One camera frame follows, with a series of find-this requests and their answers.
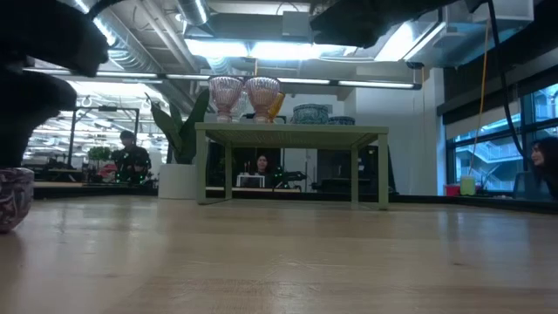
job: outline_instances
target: man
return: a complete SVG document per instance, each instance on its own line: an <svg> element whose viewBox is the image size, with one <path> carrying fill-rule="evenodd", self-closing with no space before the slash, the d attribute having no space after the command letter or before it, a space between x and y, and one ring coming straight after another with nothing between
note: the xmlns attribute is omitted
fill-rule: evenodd
<svg viewBox="0 0 558 314"><path fill-rule="evenodd" d="M149 153L145 148L135 145L135 136L130 131L122 131L120 140L124 149L112 153L117 168L116 181L140 184L151 168Z"/></svg>

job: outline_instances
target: ceramic pot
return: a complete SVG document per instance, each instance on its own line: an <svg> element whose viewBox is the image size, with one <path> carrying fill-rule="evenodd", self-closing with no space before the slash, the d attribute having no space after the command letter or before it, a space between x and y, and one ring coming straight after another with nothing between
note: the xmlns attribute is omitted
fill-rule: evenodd
<svg viewBox="0 0 558 314"><path fill-rule="evenodd" d="M354 126L355 119L347 116L331 117L328 120L328 124L333 126Z"/></svg>
<svg viewBox="0 0 558 314"><path fill-rule="evenodd" d="M324 125L328 123L328 107L325 105L304 104L294 109L294 124Z"/></svg>
<svg viewBox="0 0 558 314"><path fill-rule="evenodd" d="M276 99L273 101L269 109L269 123L273 123L277 114L281 111L282 103L285 100L285 94L283 92L278 92Z"/></svg>
<svg viewBox="0 0 558 314"><path fill-rule="evenodd" d="M0 169L0 233L14 229L29 213L34 177L25 168Z"/></svg>
<svg viewBox="0 0 558 314"><path fill-rule="evenodd" d="M230 122L231 110L241 97L242 80L229 76L217 76L208 80L211 98L217 107L217 121Z"/></svg>
<svg viewBox="0 0 558 314"><path fill-rule="evenodd" d="M254 107L255 123L268 123L269 109L279 93L279 81L275 78L255 77L247 80L244 87Z"/></svg>
<svg viewBox="0 0 558 314"><path fill-rule="evenodd" d="M159 169L159 198L194 200L197 193L195 165L166 164Z"/></svg>

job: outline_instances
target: patterned pot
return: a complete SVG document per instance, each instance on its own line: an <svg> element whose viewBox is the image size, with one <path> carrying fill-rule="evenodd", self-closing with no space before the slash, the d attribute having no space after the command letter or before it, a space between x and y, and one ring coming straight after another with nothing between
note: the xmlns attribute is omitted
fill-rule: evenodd
<svg viewBox="0 0 558 314"><path fill-rule="evenodd" d="M325 105L305 104L294 109L294 124L322 125L328 123L328 107Z"/></svg>
<svg viewBox="0 0 558 314"><path fill-rule="evenodd" d="M269 109L277 98L280 84L275 78L255 77L244 84L250 104L254 107L255 123L268 123Z"/></svg>
<svg viewBox="0 0 558 314"><path fill-rule="evenodd" d="M334 126L354 126L355 118L347 116L331 117L328 124Z"/></svg>
<svg viewBox="0 0 558 314"><path fill-rule="evenodd" d="M34 176L25 168L0 169L0 233L15 228L29 213Z"/></svg>

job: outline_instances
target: table leg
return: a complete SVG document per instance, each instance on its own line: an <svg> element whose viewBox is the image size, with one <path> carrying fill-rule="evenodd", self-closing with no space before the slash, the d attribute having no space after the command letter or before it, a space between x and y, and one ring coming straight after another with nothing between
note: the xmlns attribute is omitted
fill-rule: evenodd
<svg viewBox="0 0 558 314"><path fill-rule="evenodd" d="M230 143L225 145L225 198L233 198L233 148Z"/></svg>
<svg viewBox="0 0 558 314"><path fill-rule="evenodd" d="M388 209L389 185L388 180L387 134L378 136L378 204L381 210Z"/></svg>
<svg viewBox="0 0 558 314"><path fill-rule="evenodd" d="M206 203L206 163L207 145L206 145L206 131L196 131L196 170L198 172L198 204Z"/></svg>
<svg viewBox="0 0 558 314"><path fill-rule="evenodd" d="M350 149L350 201L358 203L358 148Z"/></svg>

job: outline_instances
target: green table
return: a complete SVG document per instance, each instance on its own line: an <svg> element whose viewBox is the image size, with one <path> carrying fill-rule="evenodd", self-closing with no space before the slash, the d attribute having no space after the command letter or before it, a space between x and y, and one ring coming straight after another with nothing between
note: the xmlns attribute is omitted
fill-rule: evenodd
<svg viewBox="0 0 558 314"><path fill-rule="evenodd" d="M233 197L233 147L350 150L350 199L358 203L358 151L378 140L378 206L388 208L387 127L196 123L198 203L207 204L206 137L225 147L225 198Z"/></svg>

